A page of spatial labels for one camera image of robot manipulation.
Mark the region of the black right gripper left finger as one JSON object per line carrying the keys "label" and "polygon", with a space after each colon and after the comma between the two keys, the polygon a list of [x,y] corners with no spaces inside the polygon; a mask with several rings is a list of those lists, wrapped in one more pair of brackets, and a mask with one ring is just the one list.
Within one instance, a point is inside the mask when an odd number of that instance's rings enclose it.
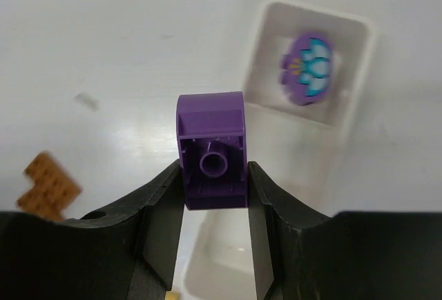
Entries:
{"label": "black right gripper left finger", "polygon": [[184,212],[179,162],[80,219],[1,213],[2,299],[163,299]]}

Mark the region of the brown stepped lego plate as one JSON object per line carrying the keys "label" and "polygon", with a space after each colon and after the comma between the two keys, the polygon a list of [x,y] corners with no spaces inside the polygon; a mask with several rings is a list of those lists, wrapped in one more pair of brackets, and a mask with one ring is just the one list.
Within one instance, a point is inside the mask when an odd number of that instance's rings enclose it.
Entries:
{"label": "brown stepped lego plate", "polygon": [[32,188],[17,199],[17,207],[48,221],[63,221],[63,211],[80,195],[81,187],[46,151],[39,153],[23,173],[32,181]]}

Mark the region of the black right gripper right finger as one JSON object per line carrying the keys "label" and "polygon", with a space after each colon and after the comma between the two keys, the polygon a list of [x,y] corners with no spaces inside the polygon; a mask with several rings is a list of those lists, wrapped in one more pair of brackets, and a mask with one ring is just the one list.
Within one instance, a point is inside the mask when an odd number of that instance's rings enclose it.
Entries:
{"label": "black right gripper right finger", "polygon": [[440,299],[441,214],[328,217],[248,164],[249,226],[259,299]]}

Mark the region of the purple lego brick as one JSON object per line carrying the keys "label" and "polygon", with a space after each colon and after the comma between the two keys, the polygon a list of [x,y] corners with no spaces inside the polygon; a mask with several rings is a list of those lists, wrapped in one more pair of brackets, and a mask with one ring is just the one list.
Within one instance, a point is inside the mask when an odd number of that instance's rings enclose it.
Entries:
{"label": "purple lego brick", "polygon": [[247,207],[242,92],[179,96],[176,136],[186,207],[190,210]]}

